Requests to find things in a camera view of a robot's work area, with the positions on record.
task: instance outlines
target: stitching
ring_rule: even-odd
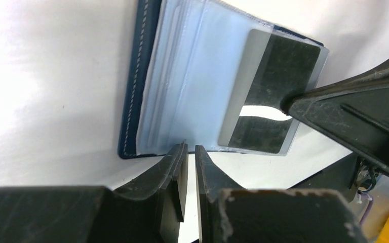
[[[126,146],[127,146],[128,136],[129,136],[128,134],[129,134],[130,115],[132,114],[133,99],[135,97],[136,81],[138,79],[139,61],[141,59],[142,44],[144,43],[143,39],[144,39],[145,21],[147,20],[147,9],[148,9],[148,0],[145,0],[144,15],[143,15],[144,18],[142,20],[141,36],[139,38],[138,59],[136,60],[135,75],[133,76],[132,97],[130,99],[128,123],[127,123],[127,126],[126,126],[125,144],[124,144],[124,147],[123,147],[123,154],[126,155],[126,156],[135,156],[136,155],[136,154],[127,154],[126,153]]]

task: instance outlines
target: white table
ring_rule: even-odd
[[[389,58],[388,1],[227,0],[330,49],[320,86]],[[116,153],[136,0],[0,1],[0,186],[116,188],[158,158]],[[349,151],[302,125],[286,157],[211,153],[247,188],[288,188]],[[194,159],[180,242],[198,237]]]

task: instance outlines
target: blue wallet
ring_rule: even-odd
[[[328,50],[218,0],[139,0],[119,156],[194,151],[285,155],[280,111],[315,87]]]

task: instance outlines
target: clear plastic pocket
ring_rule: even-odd
[[[267,148],[251,148],[231,139],[240,115],[247,114],[244,104],[272,45],[270,37],[319,49],[306,88],[315,85],[327,49],[276,31],[273,24],[218,1],[166,0],[162,9],[144,87],[137,154],[164,154],[182,141],[192,151],[201,144],[214,151],[270,153]],[[256,116],[253,112],[251,107],[249,114]],[[273,153],[287,152],[297,128],[296,121],[289,122],[284,131],[287,142]]]

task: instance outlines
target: card holder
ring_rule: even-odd
[[[221,1],[138,3],[119,155],[189,151],[286,154],[298,122],[279,111],[312,89],[321,43]]]

